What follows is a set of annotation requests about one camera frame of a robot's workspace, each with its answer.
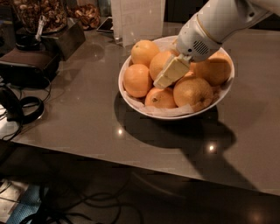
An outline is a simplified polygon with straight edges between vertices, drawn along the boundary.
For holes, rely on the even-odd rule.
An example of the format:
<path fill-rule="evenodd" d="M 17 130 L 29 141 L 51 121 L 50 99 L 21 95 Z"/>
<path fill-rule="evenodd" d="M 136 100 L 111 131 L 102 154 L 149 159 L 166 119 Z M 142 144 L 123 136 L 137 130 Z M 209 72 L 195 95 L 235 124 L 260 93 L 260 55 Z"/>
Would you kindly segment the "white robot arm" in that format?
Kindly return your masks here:
<path fill-rule="evenodd" d="M 247 29 L 271 14 L 280 15 L 280 0 L 208 0 L 181 28 L 175 41 L 178 56 L 171 56 L 154 80 L 167 88 L 188 71 L 220 50 L 235 32 Z"/>

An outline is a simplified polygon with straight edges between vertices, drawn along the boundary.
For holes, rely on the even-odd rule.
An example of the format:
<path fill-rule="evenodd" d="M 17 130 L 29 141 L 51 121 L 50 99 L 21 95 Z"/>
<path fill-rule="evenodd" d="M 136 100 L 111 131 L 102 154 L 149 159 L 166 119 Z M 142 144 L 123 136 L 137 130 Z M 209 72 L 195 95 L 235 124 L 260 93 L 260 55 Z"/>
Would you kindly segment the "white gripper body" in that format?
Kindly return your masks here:
<path fill-rule="evenodd" d="M 194 62 L 208 59 L 220 48 L 221 43 L 207 32 L 198 13 L 181 28 L 176 42 L 178 52 Z"/>

